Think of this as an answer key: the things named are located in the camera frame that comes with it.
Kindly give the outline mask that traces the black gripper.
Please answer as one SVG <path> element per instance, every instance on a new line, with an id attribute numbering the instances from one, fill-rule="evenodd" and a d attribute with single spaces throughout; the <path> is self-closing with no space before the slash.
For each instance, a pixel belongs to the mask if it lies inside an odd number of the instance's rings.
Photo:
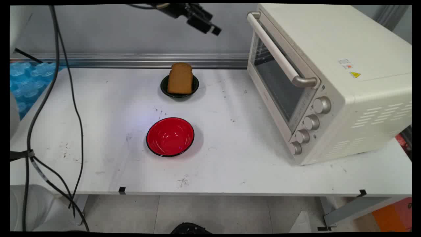
<path id="1" fill-rule="evenodd" d="M 172 18 L 186 17 L 187 24 L 194 27 L 202 33 L 208 33 L 219 36 L 222 29 L 211 21 L 213 15 L 206 11 L 199 3 L 161 3 L 157 9 Z"/>

